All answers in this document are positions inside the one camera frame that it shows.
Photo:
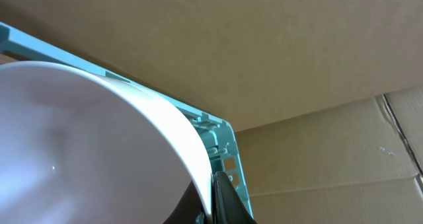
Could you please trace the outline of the white pink bowl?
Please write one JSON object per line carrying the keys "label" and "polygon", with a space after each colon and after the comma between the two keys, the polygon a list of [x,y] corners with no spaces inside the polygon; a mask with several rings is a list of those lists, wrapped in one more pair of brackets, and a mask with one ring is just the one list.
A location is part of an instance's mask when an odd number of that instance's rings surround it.
{"label": "white pink bowl", "polygon": [[1,66],[2,223],[164,223],[191,182],[211,223],[206,148],[161,95],[58,63]]}

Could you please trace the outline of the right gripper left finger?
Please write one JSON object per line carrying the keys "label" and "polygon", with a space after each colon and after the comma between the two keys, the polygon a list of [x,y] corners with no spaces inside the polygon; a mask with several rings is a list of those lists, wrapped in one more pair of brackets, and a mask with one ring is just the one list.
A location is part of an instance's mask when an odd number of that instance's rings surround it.
{"label": "right gripper left finger", "polygon": [[174,211],[163,224],[206,224],[201,199],[193,182],[189,183]]}

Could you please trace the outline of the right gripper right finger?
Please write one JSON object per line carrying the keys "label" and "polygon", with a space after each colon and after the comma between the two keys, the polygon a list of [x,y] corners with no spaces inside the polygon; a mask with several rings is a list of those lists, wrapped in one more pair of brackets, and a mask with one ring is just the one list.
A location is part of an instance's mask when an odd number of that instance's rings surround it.
{"label": "right gripper right finger", "polygon": [[213,178],[213,210],[217,224],[256,224],[222,171],[216,172]]}

